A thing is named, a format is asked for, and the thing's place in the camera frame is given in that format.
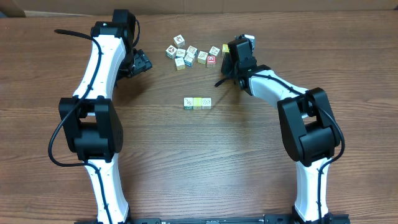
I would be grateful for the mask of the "white wooden block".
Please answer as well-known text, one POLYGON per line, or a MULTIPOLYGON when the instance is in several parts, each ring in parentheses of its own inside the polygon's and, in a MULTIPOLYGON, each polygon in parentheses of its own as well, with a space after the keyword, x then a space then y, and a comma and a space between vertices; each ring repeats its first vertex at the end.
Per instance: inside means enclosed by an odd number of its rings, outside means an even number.
POLYGON ((202 98, 201 108, 203 110, 209 110, 212 107, 211 98, 202 98))

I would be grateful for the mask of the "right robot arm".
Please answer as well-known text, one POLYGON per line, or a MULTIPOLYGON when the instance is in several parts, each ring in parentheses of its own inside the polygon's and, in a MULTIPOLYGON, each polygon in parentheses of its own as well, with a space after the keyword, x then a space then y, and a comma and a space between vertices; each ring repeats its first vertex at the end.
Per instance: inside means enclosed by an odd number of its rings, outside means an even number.
POLYGON ((340 158, 335 148, 345 148, 326 92, 297 87, 267 65, 258 65, 254 44, 251 35, 240 35, 229 42, 221 72, 225 80, 233 80, 278 112, 282 142, 297 172, 297 196, 289 222, 347 222, 348 217, 333 215, 326 204, 328 169, 340 158))

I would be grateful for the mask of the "green sided wooden block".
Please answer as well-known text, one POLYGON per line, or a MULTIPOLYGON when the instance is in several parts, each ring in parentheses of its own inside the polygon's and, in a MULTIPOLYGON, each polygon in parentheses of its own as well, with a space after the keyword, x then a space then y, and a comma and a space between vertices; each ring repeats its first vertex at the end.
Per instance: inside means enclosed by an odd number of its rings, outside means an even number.
POLYGON ((183 107, 185 110, 193 109, 193 98, 186 97, 183 99, 183 107))

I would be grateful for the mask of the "letter L wooden block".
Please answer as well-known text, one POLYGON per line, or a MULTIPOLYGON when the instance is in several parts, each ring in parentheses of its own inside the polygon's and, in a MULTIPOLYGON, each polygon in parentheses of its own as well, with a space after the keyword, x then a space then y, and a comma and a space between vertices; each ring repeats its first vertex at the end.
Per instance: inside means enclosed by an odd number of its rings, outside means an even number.
POLYGON ((193 98, 193 109, 195 109, 195 110, 202 109, 202 98, 198 98, 198 97, 193 98))

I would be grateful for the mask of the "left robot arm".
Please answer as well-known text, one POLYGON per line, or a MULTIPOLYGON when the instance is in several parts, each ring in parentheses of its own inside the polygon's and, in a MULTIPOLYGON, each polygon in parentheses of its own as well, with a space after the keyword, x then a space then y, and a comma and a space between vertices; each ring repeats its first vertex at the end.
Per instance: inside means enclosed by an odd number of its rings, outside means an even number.
POLYGON ((77 167, 90 176, 98 214, 93 223, 130 223, 130 209, 119 175, 123 127, 112 97, 117 82, 152 68, 143 50, 136 49, 141 28, 135 15, 116 9, 110 22, 98 21, 90 34, 57 29, 56 33, 88 39, 91 55, 85 74, 70 98, 58 105, 69 150, 78 157, 77 167))

